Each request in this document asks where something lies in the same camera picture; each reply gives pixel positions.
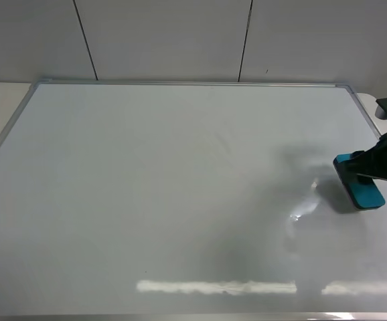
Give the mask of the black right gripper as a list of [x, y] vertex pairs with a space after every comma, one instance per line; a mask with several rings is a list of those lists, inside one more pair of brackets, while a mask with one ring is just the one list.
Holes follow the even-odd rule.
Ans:
[[337, 155], [337, 171], [346, 181], [358, 177], [387, 181], [387, 133], [380, 137], [374, 153], [360, 150]]

